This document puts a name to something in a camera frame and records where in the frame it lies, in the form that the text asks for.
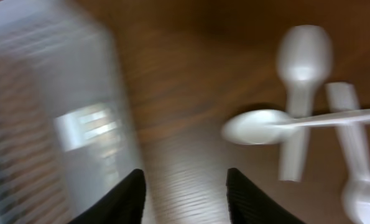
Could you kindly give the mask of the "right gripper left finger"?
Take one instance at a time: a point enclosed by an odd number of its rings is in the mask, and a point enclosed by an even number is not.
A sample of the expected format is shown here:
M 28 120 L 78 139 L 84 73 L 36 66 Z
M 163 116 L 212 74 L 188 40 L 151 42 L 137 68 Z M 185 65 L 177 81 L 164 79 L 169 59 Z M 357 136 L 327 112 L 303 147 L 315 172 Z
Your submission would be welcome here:
M 134 169 L 69 224 L 141 224 L 146 201 L 144 172 Z

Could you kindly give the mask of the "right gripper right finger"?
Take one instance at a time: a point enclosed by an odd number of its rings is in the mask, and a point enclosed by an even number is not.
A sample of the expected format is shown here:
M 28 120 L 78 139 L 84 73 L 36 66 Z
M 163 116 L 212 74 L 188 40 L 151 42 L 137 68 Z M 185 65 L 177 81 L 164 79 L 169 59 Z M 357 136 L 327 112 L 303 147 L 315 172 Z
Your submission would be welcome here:
M 236 168 L 228 169 L 226 187 L 232 224 L 304 224 Z

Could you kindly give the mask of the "white spoon horizontal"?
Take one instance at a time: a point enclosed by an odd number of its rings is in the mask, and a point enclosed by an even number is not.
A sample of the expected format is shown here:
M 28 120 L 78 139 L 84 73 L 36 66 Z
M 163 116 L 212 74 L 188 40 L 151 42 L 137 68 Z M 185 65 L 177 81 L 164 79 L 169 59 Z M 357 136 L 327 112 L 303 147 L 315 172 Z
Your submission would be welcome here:
M 275 144 L 308 127 L 370 123 L 370 109 L 293 118 L 280 110 L 254 110 L 231 118 L 222 128 L 225 139 L 242 145 Z

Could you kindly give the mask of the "white spoon bowl down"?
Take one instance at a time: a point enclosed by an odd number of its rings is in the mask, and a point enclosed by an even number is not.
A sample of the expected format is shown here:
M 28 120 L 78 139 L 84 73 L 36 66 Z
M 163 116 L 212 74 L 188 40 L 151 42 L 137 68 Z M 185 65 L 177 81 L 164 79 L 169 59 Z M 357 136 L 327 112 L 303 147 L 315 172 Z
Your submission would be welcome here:
M 352 84 L 326 85 L 331 112 L 354 111 L 359 102 Z M 370 224 L 370 155 L 363 124 L 348 123 L 336 127 L 348 167 L 348 181 L 342 193 L 345 213 L 353 223 Z

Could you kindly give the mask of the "white spoon bowl up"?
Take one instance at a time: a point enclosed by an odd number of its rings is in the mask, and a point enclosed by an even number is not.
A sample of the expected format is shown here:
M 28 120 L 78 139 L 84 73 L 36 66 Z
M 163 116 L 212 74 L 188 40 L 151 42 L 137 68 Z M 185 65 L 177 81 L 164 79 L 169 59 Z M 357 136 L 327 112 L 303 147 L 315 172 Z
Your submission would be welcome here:
M 331 42 L 319 26 L 302 25 L 286 33 L 277 58 L 277 71 L 285 85 L 286 112 L 294 118 L 312 114 L 315 93 L 331 72 Z M 306 161 L 310 129 L 298 128 L 280 150 L 279 180 L 299 182 Z

